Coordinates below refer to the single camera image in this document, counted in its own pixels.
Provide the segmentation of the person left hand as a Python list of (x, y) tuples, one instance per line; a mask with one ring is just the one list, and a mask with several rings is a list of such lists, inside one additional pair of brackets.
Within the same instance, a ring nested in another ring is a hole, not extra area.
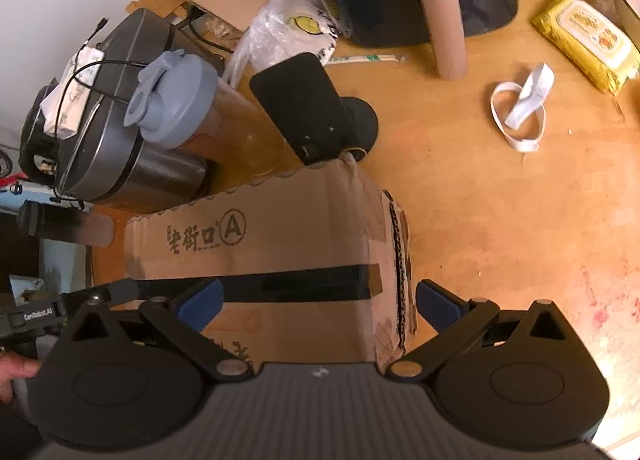
[(29, 379), (40, 368), (37, 359), (23, 357), (2, 350), (0, 353), (0, 402), (9, 404), (14, 397), (12, 382), (16, 379)]

